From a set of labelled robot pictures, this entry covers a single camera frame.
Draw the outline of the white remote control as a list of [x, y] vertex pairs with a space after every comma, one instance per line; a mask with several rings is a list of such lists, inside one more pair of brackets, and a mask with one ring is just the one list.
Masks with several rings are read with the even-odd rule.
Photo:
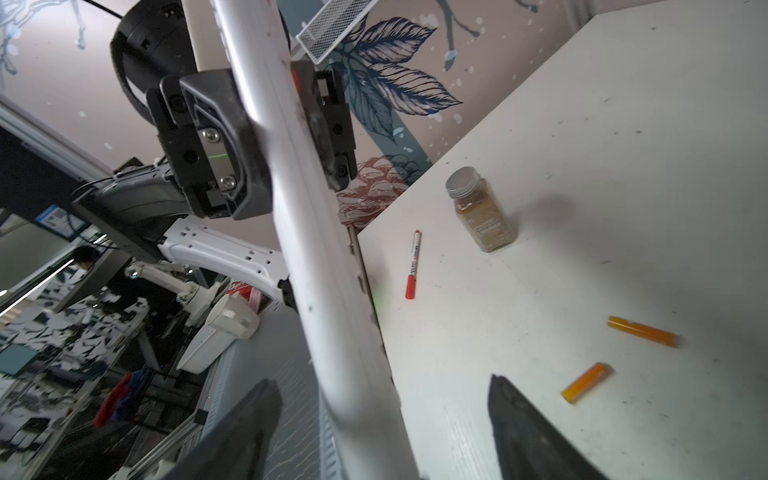
[[351, 479], [419, 475], [373, 307], [337, 216], [267, 1], [213, 11], [273, 185], [273, 220], [341, 464]]

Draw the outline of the orange battery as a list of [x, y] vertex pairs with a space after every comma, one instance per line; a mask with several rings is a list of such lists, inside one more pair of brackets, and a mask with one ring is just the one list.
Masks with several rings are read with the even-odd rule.
[[561, 396], [569, 404], [574, 404], [604, 381], [611, 373], [612, 369], [609, 365], [597, 362], [562, 390]]
[[610, 316], [607, 325], [617, 331], [633, 335], [645, 340], [665, 345], [671, 348], [679, 346], [679, 336], [642, 323], [633, 322], [621, 317]]

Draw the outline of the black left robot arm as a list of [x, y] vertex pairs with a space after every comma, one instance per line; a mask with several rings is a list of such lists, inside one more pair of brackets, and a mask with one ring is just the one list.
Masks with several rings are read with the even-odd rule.
[[291, 58], [273, 1], [142, 1], [110, 45], [166, 162], [75, 198], [131, 255], [245, 281], [299, 310], [362, 302], [332, 196], [355, 178], [343, 80]]

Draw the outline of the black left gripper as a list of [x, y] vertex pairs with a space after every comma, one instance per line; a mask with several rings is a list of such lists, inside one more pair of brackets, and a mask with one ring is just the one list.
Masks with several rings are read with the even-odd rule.
[[[328, 186], [357, 176], [342, 76], [292, 63], [292, 75]], [[244, 220], [272, 212], [271, 175], [232, 71], [168, 75], [145, 94], [175, 181], [198, 217]]]

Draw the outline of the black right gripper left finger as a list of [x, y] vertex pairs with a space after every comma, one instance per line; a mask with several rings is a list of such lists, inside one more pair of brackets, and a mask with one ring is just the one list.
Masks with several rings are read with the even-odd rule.
[[282, 407], [277, 382], [260, 381], [165, 477], [261, 479]]

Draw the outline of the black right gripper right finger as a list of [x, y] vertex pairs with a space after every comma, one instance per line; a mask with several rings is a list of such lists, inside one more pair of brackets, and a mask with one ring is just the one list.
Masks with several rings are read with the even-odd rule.
[[488, 413], [504, 479], [604, 477], [504, 376], [491, 376]]

